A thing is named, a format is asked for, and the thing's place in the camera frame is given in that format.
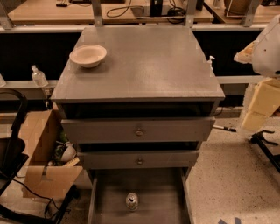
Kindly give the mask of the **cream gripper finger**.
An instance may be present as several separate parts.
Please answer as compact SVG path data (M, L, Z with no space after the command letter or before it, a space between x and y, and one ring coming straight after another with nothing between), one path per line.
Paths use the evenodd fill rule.
M280 80L268 78L254 87L252 100L241 122L246 131L258 131L280 107Z
M255 48L256 42L252 41L234 56L234 61L242 64L252 64Z

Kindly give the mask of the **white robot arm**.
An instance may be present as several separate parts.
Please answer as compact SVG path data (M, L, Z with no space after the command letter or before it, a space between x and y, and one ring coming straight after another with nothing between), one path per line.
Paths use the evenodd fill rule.
M240 117L239 131L255 133L280 107L280 15L274 16L234 61L251 64L253 71L264 77L246 90Z

